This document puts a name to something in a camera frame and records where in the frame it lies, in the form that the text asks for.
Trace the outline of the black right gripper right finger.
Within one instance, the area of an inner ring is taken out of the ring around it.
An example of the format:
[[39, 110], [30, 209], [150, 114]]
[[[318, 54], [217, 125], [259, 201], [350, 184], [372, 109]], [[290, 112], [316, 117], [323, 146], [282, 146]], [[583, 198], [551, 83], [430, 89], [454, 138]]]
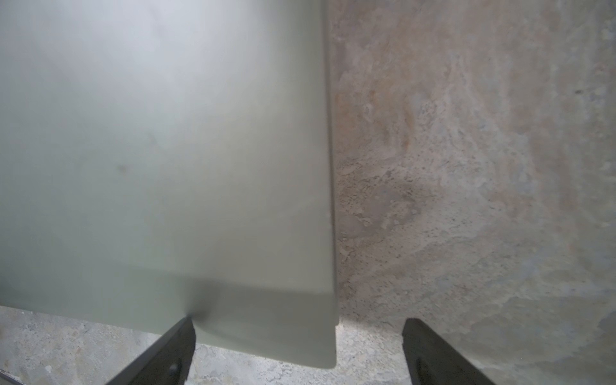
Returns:
[[413, 385], [494, 385], [424, 321], [407, 319], [402, 337]]

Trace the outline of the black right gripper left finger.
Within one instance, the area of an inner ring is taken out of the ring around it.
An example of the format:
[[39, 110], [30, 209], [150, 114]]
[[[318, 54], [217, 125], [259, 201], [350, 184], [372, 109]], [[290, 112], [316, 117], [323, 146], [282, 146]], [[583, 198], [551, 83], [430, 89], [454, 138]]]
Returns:
[[183, 385], [189, 377], [196, 344], [193, 321], [185, 317], [107, 384]]

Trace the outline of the silver laptop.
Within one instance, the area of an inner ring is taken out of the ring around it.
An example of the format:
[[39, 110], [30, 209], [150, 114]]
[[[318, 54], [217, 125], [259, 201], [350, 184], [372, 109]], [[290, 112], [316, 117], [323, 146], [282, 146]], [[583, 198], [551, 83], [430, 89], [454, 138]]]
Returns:
[[1, 303], [336, 364], [323, 1], [4, 1]]

